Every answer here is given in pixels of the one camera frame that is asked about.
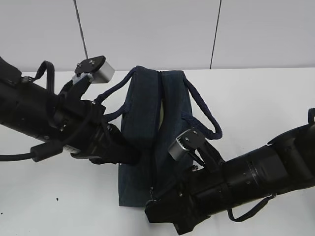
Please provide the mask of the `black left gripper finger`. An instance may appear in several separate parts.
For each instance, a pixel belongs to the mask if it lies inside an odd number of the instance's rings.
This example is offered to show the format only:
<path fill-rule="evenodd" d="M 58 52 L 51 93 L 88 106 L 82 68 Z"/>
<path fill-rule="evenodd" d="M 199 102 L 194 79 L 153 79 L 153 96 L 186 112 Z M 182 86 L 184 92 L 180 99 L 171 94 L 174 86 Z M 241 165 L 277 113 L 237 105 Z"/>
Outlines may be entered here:
<path fill-rule="evenodd" d="M 131 145 L 113 124 L 108 124 L 110 138 L 109 152 L 112 163 L 136 165 L 140 161 L 140 151 Z"/>

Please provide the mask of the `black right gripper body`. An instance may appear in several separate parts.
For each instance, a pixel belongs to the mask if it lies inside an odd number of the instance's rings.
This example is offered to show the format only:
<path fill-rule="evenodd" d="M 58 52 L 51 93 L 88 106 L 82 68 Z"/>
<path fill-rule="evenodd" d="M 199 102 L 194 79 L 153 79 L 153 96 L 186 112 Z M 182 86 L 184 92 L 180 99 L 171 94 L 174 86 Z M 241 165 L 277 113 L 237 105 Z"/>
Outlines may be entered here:
<path fill-rule="evenodd" d="M 145 214 L 150 223 L 172 223 L 178 235 L 191 232 L 212 214 L 198 202 L 194 190 L 209 182 L 212 174 L 201 169 L 186 171 L 165 193 L 148 203 Z"/>

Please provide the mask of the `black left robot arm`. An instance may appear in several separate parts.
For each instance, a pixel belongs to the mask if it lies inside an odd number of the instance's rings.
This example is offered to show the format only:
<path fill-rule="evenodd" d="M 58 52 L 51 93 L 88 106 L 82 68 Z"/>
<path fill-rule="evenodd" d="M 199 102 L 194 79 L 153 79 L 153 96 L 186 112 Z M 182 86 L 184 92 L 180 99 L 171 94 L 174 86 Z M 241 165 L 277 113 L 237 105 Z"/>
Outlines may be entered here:
<path fill-rule="evenodd" d="M 110 89 L 94 100 L 84 100 L 91 84 L 107 83 L 114 75 L 106 57 L 85 59 L 77 64 L 74 76 L 55 93 L 55 69 L 44 61 L 34 77 L 4 60 L 0 62 L 0 123 L 41 141 L 24 154 L 1 155 L 2 162 L 40 162 L 64 151 L 76 159 L 134 165 L 140 153 L 111 123 L 128 105 L 107 114 L 103 101 Z"/>

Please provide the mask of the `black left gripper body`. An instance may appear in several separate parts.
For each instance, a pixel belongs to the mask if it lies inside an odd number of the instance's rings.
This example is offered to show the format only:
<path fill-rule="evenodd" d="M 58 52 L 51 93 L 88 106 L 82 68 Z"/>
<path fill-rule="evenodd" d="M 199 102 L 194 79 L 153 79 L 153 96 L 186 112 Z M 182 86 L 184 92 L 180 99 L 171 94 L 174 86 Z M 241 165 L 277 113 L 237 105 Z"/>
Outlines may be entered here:
<path fill-rule="evenodd" d="M 123 147 L 120 146 L 120 132 L 109 123 L 106 115 L 100 117 L 100 124 L 88 139 L 87 147 L 72 153 L 75 159 L 88 159 L 93 164 L 123 163 Z"/>

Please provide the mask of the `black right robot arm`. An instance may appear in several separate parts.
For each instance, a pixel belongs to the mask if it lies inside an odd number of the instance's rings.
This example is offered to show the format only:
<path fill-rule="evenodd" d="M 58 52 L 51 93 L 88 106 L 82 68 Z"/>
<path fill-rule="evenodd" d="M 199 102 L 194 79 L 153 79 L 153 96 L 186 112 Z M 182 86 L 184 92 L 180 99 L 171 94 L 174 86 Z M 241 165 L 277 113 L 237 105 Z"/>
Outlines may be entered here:
<path fill-rule="evenodd" d="M 267 145 L 229 161 L 208 146 L 205 167 L 190 167 L 166 193 L 150 202 L 150 223 L 172 223 L 179 235 L 211 215 L 227 211 L 242 222 L 271 199 L 315 184 L 315 126 L 287 131 Z"/>

